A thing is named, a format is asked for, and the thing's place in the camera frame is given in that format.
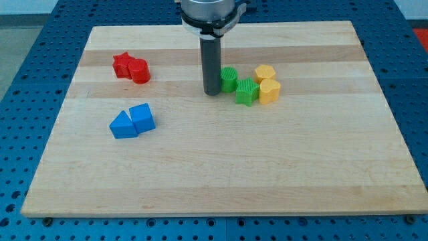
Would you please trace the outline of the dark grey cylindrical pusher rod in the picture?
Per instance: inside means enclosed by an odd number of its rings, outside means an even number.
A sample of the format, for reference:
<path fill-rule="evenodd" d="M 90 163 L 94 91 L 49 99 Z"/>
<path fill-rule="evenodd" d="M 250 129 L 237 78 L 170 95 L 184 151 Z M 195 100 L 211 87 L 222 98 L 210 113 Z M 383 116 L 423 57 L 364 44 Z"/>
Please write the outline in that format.
<path fill-rule="evenodd" d="M 221 91 L 220 39 L 200 39 L 200 48 L 204 92 L 209 96 L 215 96 Z"/>

